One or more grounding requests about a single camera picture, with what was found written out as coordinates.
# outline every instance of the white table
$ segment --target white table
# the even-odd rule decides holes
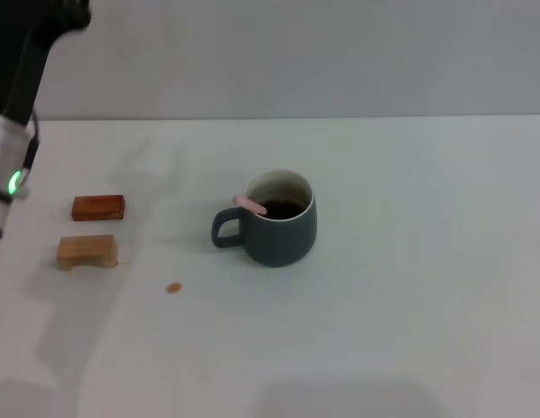
[[[540,117],[42,130],[0,248],[0,418],[540,417]],[[313,184],[313,251],[218,252],[213,215],[275,168]],[[90,194],[125,220],[72,222]],[[116,269],[55,268],[100,233]]]

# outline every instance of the led indicator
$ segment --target led indicator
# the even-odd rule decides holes
[[[18,186],[20,185],[20,180],[23,177],[23,173],[21,171],[15,172],[12,177],[9,180],[9,194],[15,194],[18,190]]]

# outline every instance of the mug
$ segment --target mug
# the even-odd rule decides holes
[[[243,196],[259,204],[270,200],[293,202],[304,208],[289,219],[269,219],[242,207],[221,211],[212,225],[212,243],[218,248],[243,246],[264,266],[281,267],[302,259],[316,239],[316,203],[311,185],[300,174],[286,170],[267,172],[252,179]],[[239,220],[239,234],[219,237],[229,220]]]

